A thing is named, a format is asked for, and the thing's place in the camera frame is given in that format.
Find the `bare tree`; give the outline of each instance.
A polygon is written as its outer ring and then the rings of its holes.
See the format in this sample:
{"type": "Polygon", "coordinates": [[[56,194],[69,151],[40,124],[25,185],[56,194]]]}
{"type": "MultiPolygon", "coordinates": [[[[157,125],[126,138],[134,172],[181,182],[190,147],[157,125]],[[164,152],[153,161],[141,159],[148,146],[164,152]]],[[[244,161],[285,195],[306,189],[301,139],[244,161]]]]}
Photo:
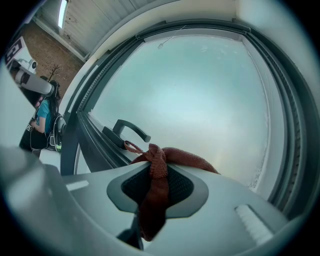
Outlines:
{"type": "Polygon", "coordinates": [[[51,78],[52,78],[54,75],[59,74],[59,69],[60,69],[60,66],[59,66],[59,65],[53,64],[53,68],[51,69],[50,77],[49,77],[49,79],[48,79],[48,82],[50,82],[51,78]]]}

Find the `white wall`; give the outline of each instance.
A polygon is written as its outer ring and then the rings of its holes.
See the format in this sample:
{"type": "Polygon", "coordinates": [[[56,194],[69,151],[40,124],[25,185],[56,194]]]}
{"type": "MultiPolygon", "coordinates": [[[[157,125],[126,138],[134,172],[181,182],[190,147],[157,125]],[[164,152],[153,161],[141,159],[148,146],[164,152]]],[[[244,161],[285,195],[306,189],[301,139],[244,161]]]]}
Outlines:
{"type": "Polygon", "coordinates": [[[236,0],[235,3],[236,18],[262,32],[295,63],[320,110],[319,59],[297,18],[285,6],[271,0],[236,0]]]}

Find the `person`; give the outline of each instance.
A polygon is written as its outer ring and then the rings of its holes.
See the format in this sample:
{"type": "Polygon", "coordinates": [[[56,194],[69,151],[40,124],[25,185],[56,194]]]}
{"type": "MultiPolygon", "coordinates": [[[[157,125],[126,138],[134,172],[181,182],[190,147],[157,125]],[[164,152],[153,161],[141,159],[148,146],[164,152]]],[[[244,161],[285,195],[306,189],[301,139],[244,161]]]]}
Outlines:
{"type": "Polygon", "coordinates": [[[54,87],[53,93],[42,100],[27,126],[19,145],[24,150],[32,152],[33,149],[45,149],[48,146],[48,137],[59,115],[60,100],[58,82],[52,80],[49,83],[54,87]]]}

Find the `door handle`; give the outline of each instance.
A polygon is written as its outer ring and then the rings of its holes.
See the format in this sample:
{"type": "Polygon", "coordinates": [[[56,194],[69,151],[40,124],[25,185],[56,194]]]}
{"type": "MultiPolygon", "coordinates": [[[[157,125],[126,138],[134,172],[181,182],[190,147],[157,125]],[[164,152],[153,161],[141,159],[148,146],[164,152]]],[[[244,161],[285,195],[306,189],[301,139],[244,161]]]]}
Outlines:
{"type": "Polygon", "coordinates": [[[125,127],[133,130],[141,139],[143,139],[144,142],[149,142],[151,140],[151,136],[147,135],[135,124],[122,119],[118,119],[116,121],[112,130],[108,127],[103,127],[102,133],[105,134],[117,147],[126,150],[125,141],[120,138],[120,134],[123,132],[125,127]]]}

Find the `red towel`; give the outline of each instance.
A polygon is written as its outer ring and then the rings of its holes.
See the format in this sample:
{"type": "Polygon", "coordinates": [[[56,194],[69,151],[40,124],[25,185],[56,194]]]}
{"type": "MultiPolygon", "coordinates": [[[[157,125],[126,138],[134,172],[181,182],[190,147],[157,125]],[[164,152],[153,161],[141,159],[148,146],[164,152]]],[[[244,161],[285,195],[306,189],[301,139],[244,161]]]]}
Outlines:
{"type": "Polygon", "coordinates": [[[134,153],[142,154],[131,164],[150,161],[150,190],[143,202],[139,205],[139,223],[141,237],[146,241],[152,241],[166,222],[166,209],[169,207],[169,184],[167,163],[190,166],[219,174],[216,169],[203,158],[189,152],[174,148],[160,148],[155,144],[149,144],[149,150],[143,152],[135,144],[125,141],[125,148],[134,153]]]}

